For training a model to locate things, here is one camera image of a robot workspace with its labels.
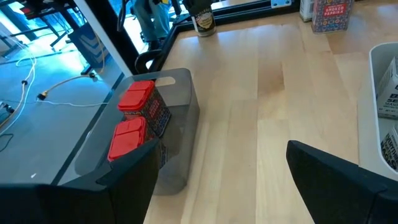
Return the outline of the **black desk legs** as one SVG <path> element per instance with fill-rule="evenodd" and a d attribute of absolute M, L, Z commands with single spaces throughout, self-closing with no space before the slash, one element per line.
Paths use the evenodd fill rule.
<path fill-rule="evenodd" d="M 75 52 L 72 34 L 87 23 L 73 0 L 0 0 L 0 62 Z"/>

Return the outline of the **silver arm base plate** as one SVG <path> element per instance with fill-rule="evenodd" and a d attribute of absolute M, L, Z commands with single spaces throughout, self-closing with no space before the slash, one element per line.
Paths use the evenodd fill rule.
<path fill-rule="evenodd" d="M 280 8 L 280 7 L 287 7 L 292 4 L 292 0 L 270 0 L 271 1 L 271 8 Z"/>

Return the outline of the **light grey plastic bin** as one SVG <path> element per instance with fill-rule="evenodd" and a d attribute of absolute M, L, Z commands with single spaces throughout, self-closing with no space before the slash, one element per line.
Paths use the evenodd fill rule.
<path fill-rule="evenodd" d="M 397 54 L 398 42 L 379 44 L 369 51 L 368 71 L 362 80 L 357 103 L 359 166 L 396 181 L 398 172 L 381 154 L 381 141 L 395 121 L 377 115 L 375 85 Z"/>

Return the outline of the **dark floor box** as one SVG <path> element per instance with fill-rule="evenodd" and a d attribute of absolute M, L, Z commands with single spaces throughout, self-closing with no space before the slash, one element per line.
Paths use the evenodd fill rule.
<path fill-rule="evenodd" d="M 97 38 L 89 23 L 84 24 L 69 35 L 70 40 L 93 68 L 102 68 L 109 56 L 107 48 Z"/>

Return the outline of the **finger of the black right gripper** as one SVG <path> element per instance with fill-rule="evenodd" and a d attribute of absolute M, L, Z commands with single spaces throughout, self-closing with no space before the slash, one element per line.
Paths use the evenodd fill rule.
<path fill-rule="evenodd" d="M 182 2 L 190 14 L 198 14 L 212 4 L 212 0 L 182 0 Z"/>

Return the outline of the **dark grey translucent bin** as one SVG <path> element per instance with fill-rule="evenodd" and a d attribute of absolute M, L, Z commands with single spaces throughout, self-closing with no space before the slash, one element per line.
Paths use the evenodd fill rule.
<path fill-rule="evenodd" d="M 185 188 L 200 115 L 192 76 L 186 68 L 120 76 L 61 166 L 53 185 L 65 184 L 106 163 L 114 127 L 124 119 L 117 109 L 121 95 L 134 81 L 150 79 L 156 80 L 156 88 L 172 114 L 161 138 L 168 159 L 159 171 L 154 195 L 175 195 Z"/>

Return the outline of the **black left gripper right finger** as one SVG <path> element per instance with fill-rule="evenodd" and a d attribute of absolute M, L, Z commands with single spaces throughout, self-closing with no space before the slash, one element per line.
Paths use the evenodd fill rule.
<path fill-rule="evenodd" d="M 316 224 L 398 224 L 398 182 L 289 140 L 286 160 Z"/>

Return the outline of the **brown-lid spice jar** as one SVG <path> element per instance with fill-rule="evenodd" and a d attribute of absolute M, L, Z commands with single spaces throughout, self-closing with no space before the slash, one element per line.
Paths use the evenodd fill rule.
<path fill-rule="evenodd" d="M 215 18 L 210 6 L 191 15 L 195 31 L 200 37 L 208 37 L 216 32 Z"/>

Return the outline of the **red-lid smoked paprika tin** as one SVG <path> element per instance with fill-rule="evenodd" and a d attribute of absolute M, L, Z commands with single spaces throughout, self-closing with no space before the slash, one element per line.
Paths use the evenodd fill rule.
<path fill-rule="evenodd" d="M 354 0 L 314 0 L 312 31 L 324 34 L 346 30 L 353 4 Z"/>
<path fill-rule="evenodd" d="M 120 122 L 114 129 L 107 160 L 112 162 L 119 159 L 156 137 L 142 116 Z"/>
<path fill-rule="evenodd" d="M 171 117 L 171 112 L 152 80 L 134 82 L 122 95 L 118 110 L 126 119 L 142 116 L 156 134 L 161 137 Z"/>

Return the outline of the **person's leg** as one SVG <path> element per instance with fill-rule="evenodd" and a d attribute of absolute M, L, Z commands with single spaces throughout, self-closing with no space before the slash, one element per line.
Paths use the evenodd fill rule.
<path fill-rule="evenodd" d="M 161 48 L 170 31 L 170 0 L 131 0 L 133 12 L 148 43 L 148 51 Z"/>

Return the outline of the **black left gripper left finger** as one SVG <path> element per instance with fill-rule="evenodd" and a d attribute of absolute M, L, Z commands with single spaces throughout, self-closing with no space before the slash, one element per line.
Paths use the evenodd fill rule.
<path fill-rule="evenodd" d="M 1 184 L 0 224 L 143 224 L 157 182 L 158 138 L 63 185 Z"/>

